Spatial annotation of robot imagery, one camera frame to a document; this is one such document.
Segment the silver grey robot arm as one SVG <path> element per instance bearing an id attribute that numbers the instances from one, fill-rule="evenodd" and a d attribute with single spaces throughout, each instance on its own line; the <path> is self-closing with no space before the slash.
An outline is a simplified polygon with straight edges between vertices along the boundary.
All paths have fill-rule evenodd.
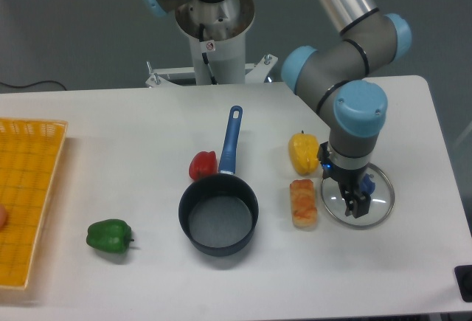
<path id="1" fill-rule="evenodd" d="M 412 43 L 408 23 L 383 14 L 373 0 L 320 0 L 341 42 L 326 52 L 295 49 L 281 76 L 330 129 L 319 149 L 323 176 L 339 186 L 346 215 L 369 212 L 371 193 L 363 183 L 386 120 L 387 98 L 367 76 L 402 57 Z M 144 0 L 158 17 L 173 13 L 188 37 L 197 84 L 246 80 L 245 35 L 254 20 L 252 0 Z"/>

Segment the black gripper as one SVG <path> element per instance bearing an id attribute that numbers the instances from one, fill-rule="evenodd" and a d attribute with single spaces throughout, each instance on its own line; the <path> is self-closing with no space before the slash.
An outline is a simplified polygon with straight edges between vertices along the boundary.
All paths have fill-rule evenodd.
<path id="1" fill-rule="evenodd" d="M 360 218 L 369 212 L 370 194 L 361 191 L 354 196 L 350 187 L 361 184 L 371 156 L 371 153 L 360 157 L 343 156 L 329 142 L 319 146 L 317 157 L 322 166 L 322 177 L 339 183 L 340 194 L 346 205 L 345 215 L 352 215 L 354 210 L 354 218 Z"/>

